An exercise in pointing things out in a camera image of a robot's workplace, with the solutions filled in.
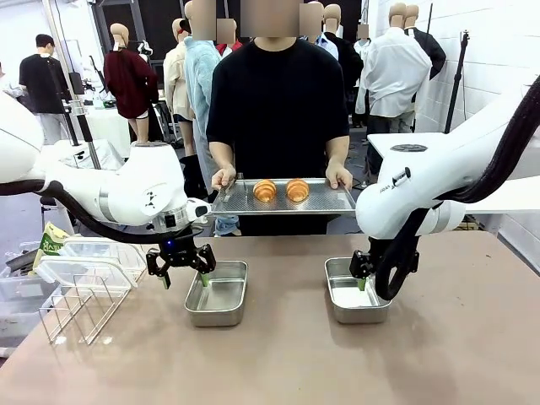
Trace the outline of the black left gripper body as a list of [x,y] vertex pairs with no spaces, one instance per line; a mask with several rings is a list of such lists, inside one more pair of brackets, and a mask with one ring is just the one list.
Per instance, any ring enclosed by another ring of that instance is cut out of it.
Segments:
[[182,236],[162,242],[161,258],[164,261],[162,267],[164,271],[168,271],[171,267],[191,267],[199,271],[203,263],[192,236]]

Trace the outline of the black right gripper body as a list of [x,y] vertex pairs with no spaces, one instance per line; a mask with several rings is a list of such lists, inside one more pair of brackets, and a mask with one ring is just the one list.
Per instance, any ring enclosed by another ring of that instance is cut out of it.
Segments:
[[385,254],[386,251],[386,240],[378,240],[375,238],[369,238],[370,243],[370,262],[373,266],[377,266],[378,263],[381,261],[381,258]]

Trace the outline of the person's left hand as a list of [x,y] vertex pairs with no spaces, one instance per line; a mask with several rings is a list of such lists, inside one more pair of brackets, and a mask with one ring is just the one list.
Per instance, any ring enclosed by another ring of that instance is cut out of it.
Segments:
[[342,186],[344,189],[350,190],[353,185],[352,174],[339,162],[328,162],[326,178],[332,189],[338,189]]

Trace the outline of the person's right hand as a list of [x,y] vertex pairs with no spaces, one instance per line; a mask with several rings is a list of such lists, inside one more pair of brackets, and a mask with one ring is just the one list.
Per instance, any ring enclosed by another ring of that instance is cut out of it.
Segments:
[[233,165],[226,165],[212,176],[212,188],[214,190],[226,189],[234,183],[236,170]]

